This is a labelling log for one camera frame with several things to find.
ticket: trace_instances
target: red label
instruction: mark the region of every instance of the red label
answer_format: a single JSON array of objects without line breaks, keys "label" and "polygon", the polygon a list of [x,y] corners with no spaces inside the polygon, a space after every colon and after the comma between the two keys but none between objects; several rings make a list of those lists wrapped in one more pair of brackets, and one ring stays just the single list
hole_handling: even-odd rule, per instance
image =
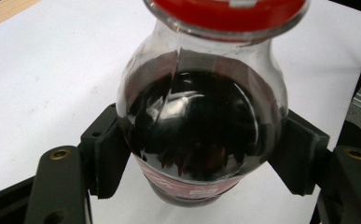
[{"label": "red label", "polygon": [[166,193],[179,198],[202,199],[215,197],[216,195],[222,194],[235,186],[243,178],[242,175],[227,181],[208,185],[188,184],[174,180],[166,175],[162,175],[150,168],[147,164],[140,160],[140,158],[135,158],[149,181]]}]

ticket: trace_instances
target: black mount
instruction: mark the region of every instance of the black mount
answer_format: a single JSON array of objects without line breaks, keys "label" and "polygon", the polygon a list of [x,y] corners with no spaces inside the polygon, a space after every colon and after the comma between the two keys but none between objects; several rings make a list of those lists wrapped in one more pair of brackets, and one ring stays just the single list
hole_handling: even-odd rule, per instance
[{"label": "black mount", "polygon": [[[324,224],[361,224],[361,149],[326,149],[328,135],[289,111],[285,134],[269,163],[297,195],[321,193]],[[112,197],[131,151],[110,105],[81,135],[78,147],[45,153],[37,174],[0,191],[0,223],[92,223],[90,195]]]}]

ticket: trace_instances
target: bottle neck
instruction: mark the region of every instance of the bottle neck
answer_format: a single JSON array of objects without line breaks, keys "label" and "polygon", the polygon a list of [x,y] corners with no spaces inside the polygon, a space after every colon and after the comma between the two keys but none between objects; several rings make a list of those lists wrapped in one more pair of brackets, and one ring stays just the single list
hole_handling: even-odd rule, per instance
[{"label": "bottle neck", "polygon": [[223,55],[230,58],[255,57],[256,54],[270,53],[271,38],[249,41],[225,41],[196,36],[181,30],[173,30],[157,21],[152,37],[163,41],[168,49],[193,50],[200,53]]},{"label": "bottle neck", "polygon": [[[274,1],[276,1],[276,0],[267,1],[267,5],[265,7],[269,8],[270,10],[267,10],[265,8],[263,10],[258,10],[258,11],[259,12],[277,11],[280,13],[275,14],[274,18],[267,17],[267,15],[265,15],[265,14],[261,14],[261,15],[259,15],[259,17],[260,17],[259,21],[264,21],[264,19],[271,20],[271,21],[272,20],[279,21],[280,19],[283,18],[283,13],[284,13],[283,9],[288,6],[294,6],[294,4],[295,4],[294,1],[288,1],[288,2],[284,1],[284,3],[281,3],[281,4],[273,4]],[[274,36],[280,35],[286,31],[290,30],[291,28],[293,28],[297,23],[299,23],[299,21],[302,19],[302,17],[304,16],[305,12],[307,11],[307,9],[309,7],[309,0],[305,0],[305,1],[301,1],[301,2],[303,4],[301,4],[300,8],[298,8],[297,12],[294,12],[294,15],[292,17],[290,17],[290,18],[288,18],[288,20],[283,21],[274,26],[268,26],[268,27],[262,26],[259,29],[251,29],[251,30],[249,30],[249,29],[244,29],[244,30],[231,30],[231,29],[220,30],[220,29],[218,29],[217,30],[212,27],[209,28],[209,27],[205,27],[203,25],[193,24],[192,22],[183,21],[181,18],[180,19],[176,18],[174,15],[172,15],[165,9],[159,7],[156,4],[156,0],[145,0],[145,4],[146,4],[147,8],[157,17],[157,19],[159,21],[162,21],[163,23],[165,23],[170,29],[172,29],[176,32],[187,33],[189,35],[194,35],[194,36],[202,37],[205,39],[218,40],[220,42],[245,42],[245,43],[261,42],[267,38],[272,38]],[[251,11],[240,12],[239,10],[235,10],[233,13],[234,14],[241,13],[243,16],[245,16],[245,15],[249,15],[252,17],[256,16],[255,13],[252,13]],[[221,17],[219,15],[216,15],[214,19],[220,20],[218,18],[221,18]],[[254,19],[251,20],[251,18],[249,18],[249,20],[247,20],[246,22],[243,22],[243,23],[255,24],[256,22],[254,21]],[[236,23],[237,20],[239,20],[238,17],[233,18],[233,22],[228,24],[228,26],[231,26],[233,23]]]}]

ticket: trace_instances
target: screw hole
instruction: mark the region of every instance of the screw hole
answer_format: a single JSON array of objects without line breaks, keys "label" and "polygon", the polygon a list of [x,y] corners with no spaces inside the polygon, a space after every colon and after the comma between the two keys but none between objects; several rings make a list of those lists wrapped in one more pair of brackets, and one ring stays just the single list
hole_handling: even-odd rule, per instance
[{"label": "screw hole", "polygon": [[346,149],[345,150],[348,156],[361,160],[361,152],[355,149]]},{"label": "screw hole", "polygon": [[99,136],[101,136],[102,134],[101,133],[93,133],[92,134],[92,136],[94,136],[94,137],[99,137]]},{"label": "screw hole", "polygon": [[49,214],[44,219],[44,224],[59,224],[64,219],[64,211],[57,211]]},{"label": "screw hole", "polygon": [[54,152],[52,152],[49,155],[49,158],[52,159],[53,161],[57,161],[57,160],[61,160],[63,158],[66,158],[70,155],[70,150],[69,149],[58,149]]}]

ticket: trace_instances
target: black plastic part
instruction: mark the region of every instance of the black plastic part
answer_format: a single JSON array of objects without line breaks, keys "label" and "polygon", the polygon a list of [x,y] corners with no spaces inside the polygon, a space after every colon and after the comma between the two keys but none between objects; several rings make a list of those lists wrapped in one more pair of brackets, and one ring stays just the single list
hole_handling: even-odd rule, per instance
[{"label": "black plastic part", "polygon": [[131,154],[117,123],[115,104],[108,106],[81,135],[78,147],[87,161],[87,170],[91,171],[90,194],[98,199],[111,198]]},{"label": "black plastic part", "polygon": [[326,154],[329,136],[291,110],[285,127],[269,163],[293,194],[312,194],[314,161]]},{"label": "black plastic part", "polygon": [[338,146],[349,146],[361,148],[361,128],[354,123],[345,120],[340,131]]},{"label": "black plastic part", "polygon": [[91,223],[78,148],[56,147],[41,157],[24,223]]},{"label": "black plastic part", "polygon": [[361,149],[337,147],[330,168],[343,204],[341,224],[361,223]]},{"label": "black plastic part", "polygon": [[336,186],[322,188],[317,207],[323,224],[361,224],[361,149],[336,147],[329,163],[330,178]]},{"label": "black plastic part", "polygon": [[319,210],[317,209],[317,206],[315,206],[314,210],[313,210],[311,222],[309,224],[320,224],[321,223],[320,220],[321,219],[320,219],[320,215],[319,215]]},{"label": "black plastic part", "polygon": [[31,177],[0,191],[0,224],[23,223],[33,181]]}]

